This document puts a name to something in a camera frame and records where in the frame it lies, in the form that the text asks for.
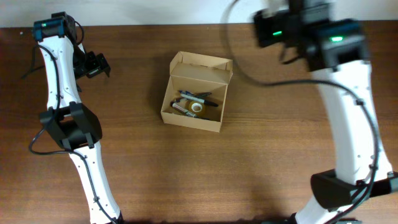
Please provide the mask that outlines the black capped whiteboard marker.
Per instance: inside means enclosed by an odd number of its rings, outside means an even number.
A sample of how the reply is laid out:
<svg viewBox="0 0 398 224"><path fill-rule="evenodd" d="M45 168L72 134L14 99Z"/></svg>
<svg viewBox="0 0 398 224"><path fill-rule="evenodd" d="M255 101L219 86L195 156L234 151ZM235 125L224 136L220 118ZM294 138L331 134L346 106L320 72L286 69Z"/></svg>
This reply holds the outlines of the black capped whiteboard marker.
<svg viewBox="0 0 398 224"><path fill-rule="evenodd" d="M191 111L181 107L177 102L172 101L170 103L171 107L174 108L175 110L177 110L179 113L184 114L185 116L189 116L192 118L199 118L198 115L192 113Z"/></svg>

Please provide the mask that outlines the brown cardboard box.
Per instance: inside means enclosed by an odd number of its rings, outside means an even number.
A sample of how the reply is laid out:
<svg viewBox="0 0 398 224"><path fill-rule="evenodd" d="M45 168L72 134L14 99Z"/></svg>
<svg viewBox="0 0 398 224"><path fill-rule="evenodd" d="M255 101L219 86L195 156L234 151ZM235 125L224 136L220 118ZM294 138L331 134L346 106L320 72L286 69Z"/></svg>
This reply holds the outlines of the brown cardboard box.
<svg viewBox="0 0 398 224"><path fill-rule="evenodd" d="M228 85L233 76L233 61L179 51L172 59L169 68L170 78L161 107L161 117L165 124L220 132ZM187 91L194 95L209 93L205 99L216 103L210 106L202 103L203 110L197 118L184 114L193 101L181 97Z"/></svg>

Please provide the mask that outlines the black permanent marker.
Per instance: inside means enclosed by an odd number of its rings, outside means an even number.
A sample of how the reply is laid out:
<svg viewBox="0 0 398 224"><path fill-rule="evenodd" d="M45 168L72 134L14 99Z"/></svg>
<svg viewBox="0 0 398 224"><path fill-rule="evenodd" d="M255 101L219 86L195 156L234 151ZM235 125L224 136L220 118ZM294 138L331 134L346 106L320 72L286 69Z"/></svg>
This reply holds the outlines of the black permanent marker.
<svg viewBox="0 0 398 224"><path fill-rule="evenodd" d="M183 93L181 93L180 96L183 97L183 98L192 100L192 101L197 101L199 103L203 103L204 105L218 107L217 103L214 103L214 102L208 101L208 100L204 100L204 99L201 99L201 98L197 98L195 96L186 95L186 94L183 94Z"/></svg>

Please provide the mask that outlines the black ballpoint pen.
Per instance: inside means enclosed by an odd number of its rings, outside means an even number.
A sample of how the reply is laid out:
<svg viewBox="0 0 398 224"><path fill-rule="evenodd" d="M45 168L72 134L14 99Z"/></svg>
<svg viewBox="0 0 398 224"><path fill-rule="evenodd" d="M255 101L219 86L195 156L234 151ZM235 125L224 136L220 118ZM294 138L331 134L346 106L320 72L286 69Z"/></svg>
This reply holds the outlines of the black ballpoint pen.
<svg viewBox="0 0 398 224"><path fill-rule="evenodd" d="M211 95L210 92L203 92L203 93L196 93L196 94L195 94L195 97L201 98L201 99L205 99L207 96L210 96L210 95ZM183 98L183 97L179 97L179 98L176 98L176 99L174 100L174 102L179 103L179 102L181 102L181 101L183 101L183 100L188 100L188 99Z"/></svg>

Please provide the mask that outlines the yellow adhesive tape roll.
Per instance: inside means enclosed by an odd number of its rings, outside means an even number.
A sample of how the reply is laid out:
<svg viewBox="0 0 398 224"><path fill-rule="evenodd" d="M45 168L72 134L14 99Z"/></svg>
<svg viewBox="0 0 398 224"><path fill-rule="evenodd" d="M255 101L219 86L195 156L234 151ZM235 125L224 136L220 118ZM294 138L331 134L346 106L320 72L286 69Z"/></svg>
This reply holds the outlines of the yellow adhesive tape roll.
<svg viewBox="0 0 398 224"><path fill-rule="evenodd" d="M189 101L187 109L199 117L203 117L206 113L206 106L203 103L199 103L197 101Z"/></svg>

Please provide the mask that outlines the blue ballpoint pen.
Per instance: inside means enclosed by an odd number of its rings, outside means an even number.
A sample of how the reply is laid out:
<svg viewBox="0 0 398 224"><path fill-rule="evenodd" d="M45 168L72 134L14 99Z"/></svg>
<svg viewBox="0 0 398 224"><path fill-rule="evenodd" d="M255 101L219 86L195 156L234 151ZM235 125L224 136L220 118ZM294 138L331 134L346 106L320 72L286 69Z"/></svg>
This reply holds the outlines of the blue ballpoint pen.
<svg viewBox="0 0 398 224"><path fill-rule="evenodd" d="M184 95L195 96L195 94L193 94L193 93L191 93L189 91L179 90L178 92L180 94L184 94Z"/></svg>

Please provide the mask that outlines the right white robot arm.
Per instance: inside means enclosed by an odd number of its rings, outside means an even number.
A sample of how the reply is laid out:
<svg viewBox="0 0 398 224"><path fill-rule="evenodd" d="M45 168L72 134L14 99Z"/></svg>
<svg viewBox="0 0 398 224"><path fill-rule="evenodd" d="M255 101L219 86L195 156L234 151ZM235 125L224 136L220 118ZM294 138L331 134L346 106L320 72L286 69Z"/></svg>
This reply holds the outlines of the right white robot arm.
<svg viewBox="0 0 398 224"><path fill-rule="evenodd" d="M397 172L379 135L370 53L355 19L334 20L329 1L289 1L257 11L260 47L282 43L307 62L335 143L334 169L313 174L312 197L289 223L343 223L366 200L397 192Z"/></svg>

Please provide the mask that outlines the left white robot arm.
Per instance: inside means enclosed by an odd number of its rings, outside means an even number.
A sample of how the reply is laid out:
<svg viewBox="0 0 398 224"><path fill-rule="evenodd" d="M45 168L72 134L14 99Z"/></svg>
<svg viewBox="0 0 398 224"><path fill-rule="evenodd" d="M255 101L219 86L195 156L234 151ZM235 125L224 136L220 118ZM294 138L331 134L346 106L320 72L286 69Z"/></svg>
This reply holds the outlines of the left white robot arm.
<svg viewBox="0 0 398 224"><path fill-rule="evenodd" d="M81 77L109 75L111 68L103 54L85 50L84 37L76 32L80 26L66 12L34 22L33 37L43 56L48 86L47 109L39 115L42 129L34 139L48 132L59 147L56 153L69 155L80 176L91 223L123 223L103 167L100 121L82 103L76 83Z"/></svg>

